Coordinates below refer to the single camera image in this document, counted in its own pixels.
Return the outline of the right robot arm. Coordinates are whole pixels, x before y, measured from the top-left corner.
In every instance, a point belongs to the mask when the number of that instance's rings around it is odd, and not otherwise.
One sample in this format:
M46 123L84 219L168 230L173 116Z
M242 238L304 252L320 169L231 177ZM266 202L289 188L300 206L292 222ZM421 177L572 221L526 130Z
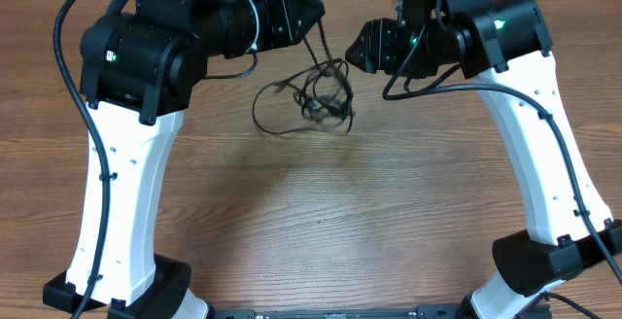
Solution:
M620 273L621 222L594 187L574 140L553 42L536 0L396 0L347 50L363 72L424 79L422 95L476 91L495 123L524 205L523 230L496 240L495 273L453 318L546 318L555 288L601 263Z

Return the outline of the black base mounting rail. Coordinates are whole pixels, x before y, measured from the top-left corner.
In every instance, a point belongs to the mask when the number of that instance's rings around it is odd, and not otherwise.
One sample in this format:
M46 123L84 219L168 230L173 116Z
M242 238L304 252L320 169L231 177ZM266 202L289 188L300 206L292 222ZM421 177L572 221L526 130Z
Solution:
M458 304L421 304L414 308L254 311L214 309L208 319L456 319Z

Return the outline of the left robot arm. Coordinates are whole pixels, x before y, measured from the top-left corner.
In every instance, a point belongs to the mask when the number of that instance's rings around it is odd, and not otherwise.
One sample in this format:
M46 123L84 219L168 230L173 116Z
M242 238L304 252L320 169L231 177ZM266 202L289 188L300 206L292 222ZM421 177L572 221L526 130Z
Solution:
M86 194L71 265L43 289L79 317L207 319L186 263L155 251L166 164L213 56L235 58L302 41L320 0L112 0L81 41L68 90L88 130Z

